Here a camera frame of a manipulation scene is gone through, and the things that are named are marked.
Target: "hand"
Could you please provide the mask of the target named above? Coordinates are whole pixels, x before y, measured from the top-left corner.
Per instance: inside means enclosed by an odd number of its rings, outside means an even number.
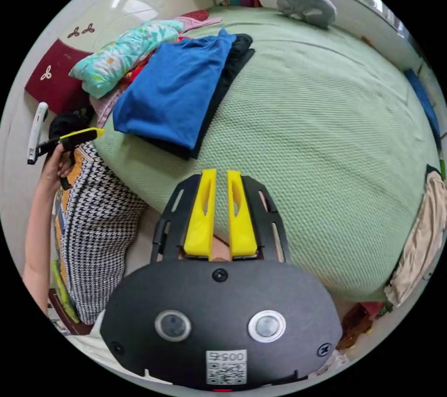
[[[63,153],[62,144],[57,144],[53,154],[46,159],[43,165],[38,188],[45,194],[56,194],[61,186],[61,178],[70,174],[73,166],[69,160],[69,153]]]

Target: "pink cloth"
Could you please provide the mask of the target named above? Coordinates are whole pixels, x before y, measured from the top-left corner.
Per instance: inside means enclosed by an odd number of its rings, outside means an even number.
[[[216,17],[205,21],[199,21],[189,16],[177,16],[174,20],[180,21],[185,25],[185,29],[181,32],[181,34],[184,34],[192,29],[199,29],[200,27],[209,26],[211,24],[218,24],[222,21],[222,18]]]
[[[101,97],[101,99],[95,99],[94,97],[89,96],[90,103],[98,116],[98,122],[96,123],[98,128],[102,128],[104,126],[113,110],[113,107],[115,106],[116,101],[128,88],[128,86],[129,85],[119,83],[104,97]]]

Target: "camera lens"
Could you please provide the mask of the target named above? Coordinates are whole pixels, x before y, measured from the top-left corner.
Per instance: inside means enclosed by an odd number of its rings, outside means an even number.
[[[191,332],[191,323],[182,312],[165,310],[155,319],[155,330],[167,341],[183,341]]]
[[[248,323],[248,333],[258,342],[272,342],[285,332],[284,317],[274,310],[256,313]]]
[[[275,335],[279,329],[279,322],[277,319],[272,316],[263,316],[256,323],[256,332],[259,336],[263,336],[264,338],[269,338]]]

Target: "green bedspread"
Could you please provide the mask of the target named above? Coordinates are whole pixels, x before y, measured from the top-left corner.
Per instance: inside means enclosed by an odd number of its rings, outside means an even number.
[[[374,49],[271,9],[216,7],[219,25],[188,35],[253,37],[256,53],[183,161],[113,131],[95,145],[131,190],[163,210],[176,184],[217,167],[216,234],[228,240],[226,170],[263,182],[283,217],[294,262],[335,295],[380,299],[423,193],[439,167],[424,111],[404,75]]]

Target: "screw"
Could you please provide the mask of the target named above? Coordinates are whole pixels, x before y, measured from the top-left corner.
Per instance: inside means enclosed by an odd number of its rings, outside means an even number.
[[[124,347],[117,341],[112,341],[113,350],[118,355],[124,355]]]
[[[225,282],[228,279],[228,273],[223,268],[218,268],[217,270],[213,271],[213,274],[211,275],[211,277],[216,282]]]
[[[326,356],[331,351],[332,344],[330,342],[325,342],[317,350],[318,356]]]

